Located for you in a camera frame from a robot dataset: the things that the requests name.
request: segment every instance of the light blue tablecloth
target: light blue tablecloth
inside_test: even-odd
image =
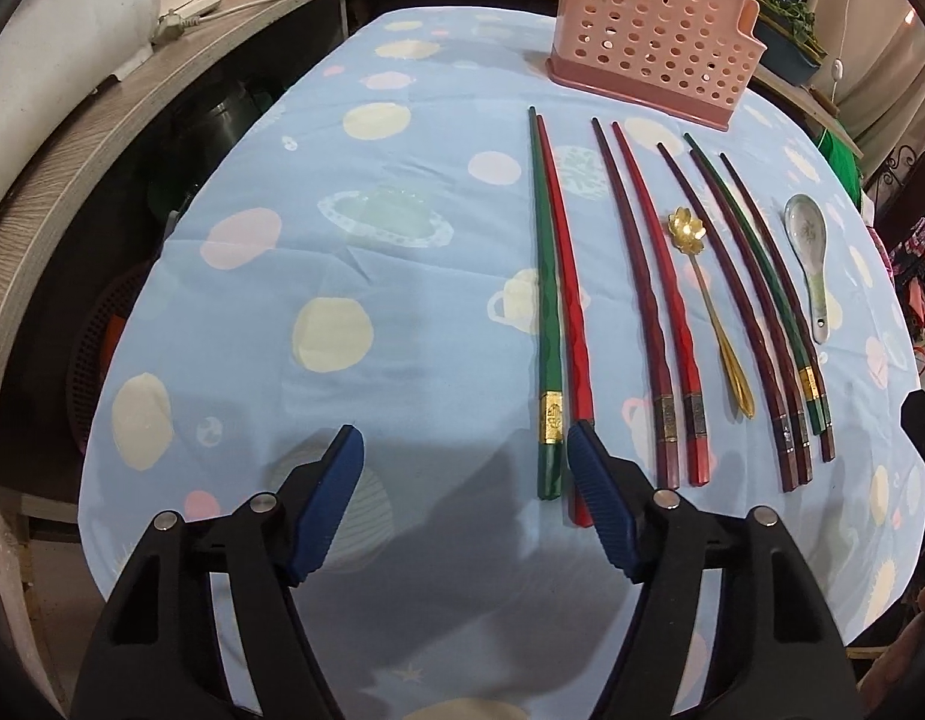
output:
[[[901,593],[925,513],[925,469],[899,428],[917,375],[893,289],[836,177],[752,92],[723,134],[552,84],[541,68],[553,28],[485,8],[389,13],[226,157],[152,271],[104,387],[80,495],[83,546],[104,593],[154,514],[229,512],[277,488],[351,422],[365,434],[367,469],[325,570],[296,595],[347,716],[589,713],[638,591],[594,531],[536,500],[528,105],[546,117],[560,160],[598,430],[647,470],[640,317],[590,117],[624,124],[661,214],[684,200],[657,141],[701,190],[682,132],[726,151],[803,298],[780,211],[795,193],[821,204],[832,336],[819,357],[838,457],[824,466],[814,441],[815,480],[781,493],[761,382],[723,274],[706,250],[701,263],[757,393],[752,422],[730,408],[701,294],[675,254],[715,457],[710,485],[680,491],[715,512],[778,509],[846,638]],[[735,251],[711,196],[708,205]],[[671,342],[669,357],[675,380]],[[680,707],[701,690],[716,587],[707,577]],[[217,589],[227,667],[252,704]]]

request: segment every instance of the wooden countertop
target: wooden countertop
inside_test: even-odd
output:
[[[226,0],[224,6],[259,0]],[[189,30],[160,47],[125,81],[87,101],[44,143],[0,206],[0,387],[23,314],[74,215],[116,158],[197,76],[277,19],[312,0],[260,4]],[[805,90],[765,68],[757,79],[808,116],[848,136]],[[75,506],[0,488],[0,505],[36,517],[75,520]]]

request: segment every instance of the white porcelain spoon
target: white porcelain spoon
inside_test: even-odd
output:
[[[783,215],[786,235],[809,285],[809,313],[816,343],[829,340],[829,318],[825,303],[825,218],[816,201],[806,194],[797,194],[788,203]]]

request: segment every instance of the plastic container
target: plastic container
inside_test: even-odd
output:
[[[819,71],[819,62],[805,55],[799,46],[785,35],[780,35],[768,23],[763,23],[762,19],[757,20],[753,34],[766,44],[762,63],[793,86],[809,83],[809,79]]]
[[[550,78],[726,130],[766,47],[756,0],[560,0]]]

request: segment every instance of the flower-shaped spoon head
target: flower-shaped spoon head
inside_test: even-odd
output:
[[[701,220],[693,218],[693,212],[688,208],[677,208],[669,215],[669,234],[675,247],[683,254],[693,256],[702,251],[705,227]]]

